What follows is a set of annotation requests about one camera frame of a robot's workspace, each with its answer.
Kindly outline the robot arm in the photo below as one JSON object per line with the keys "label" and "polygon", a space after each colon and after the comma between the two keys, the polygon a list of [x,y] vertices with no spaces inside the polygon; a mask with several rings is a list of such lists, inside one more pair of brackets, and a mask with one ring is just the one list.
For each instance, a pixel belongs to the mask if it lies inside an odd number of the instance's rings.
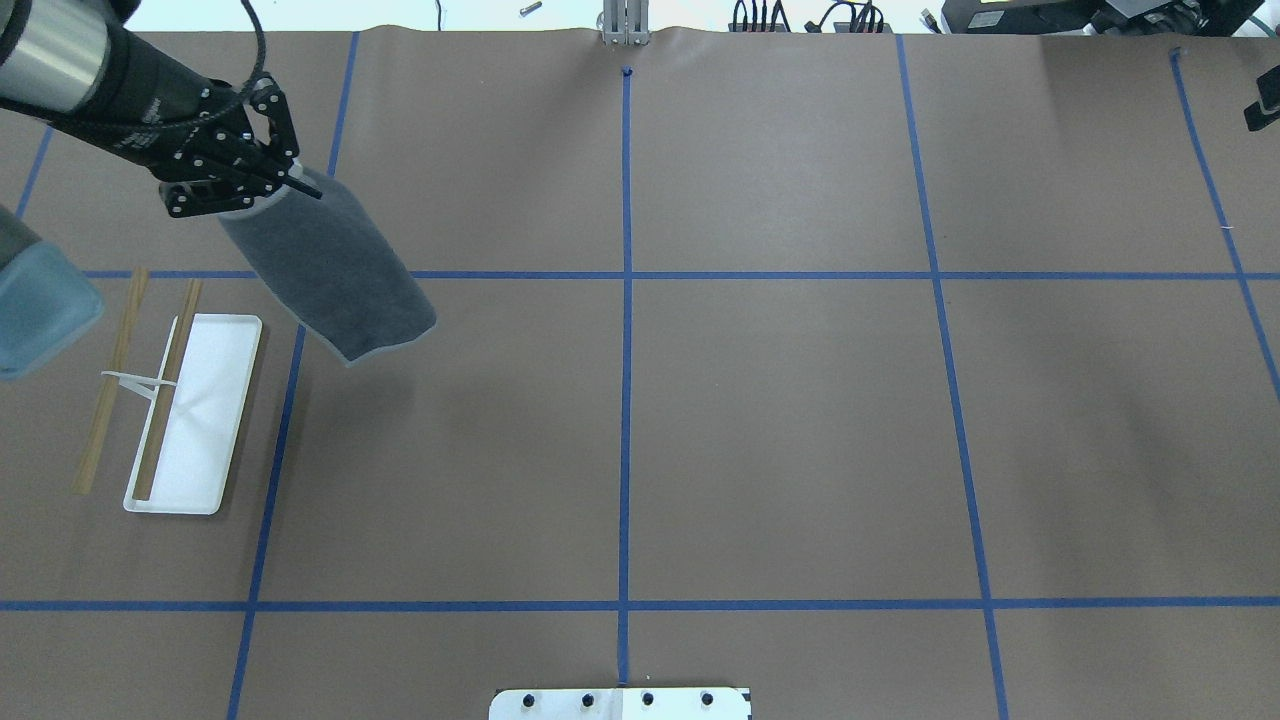
{"label": "robot arm", "polygon": [[3,3],[3,108],[150,170],[204,181],[259,155],[242,91],[124,27],[134,1]]}

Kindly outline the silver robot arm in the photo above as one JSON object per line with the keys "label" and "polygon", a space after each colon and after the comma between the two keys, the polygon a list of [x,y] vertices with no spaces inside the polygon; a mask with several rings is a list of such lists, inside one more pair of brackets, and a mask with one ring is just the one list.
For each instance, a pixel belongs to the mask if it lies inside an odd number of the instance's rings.
{"label": "silver robot arm", "polygon": [[18,380],[70,347],[105,302],[83,272],[1,208],[1,378]]}

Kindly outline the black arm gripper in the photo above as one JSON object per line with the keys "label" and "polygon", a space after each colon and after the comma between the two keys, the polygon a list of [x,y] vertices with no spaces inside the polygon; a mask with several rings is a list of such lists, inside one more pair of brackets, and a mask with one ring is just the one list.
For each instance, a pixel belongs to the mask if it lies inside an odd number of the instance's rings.
{"label": "black arm gripper", "polygon": [[195,158],[247,169],[261,158],[246,140],[250,119],[238,90],[189,69],[137,35],[111,35],[90,99],[90,142],[160,181],[202,179]]}

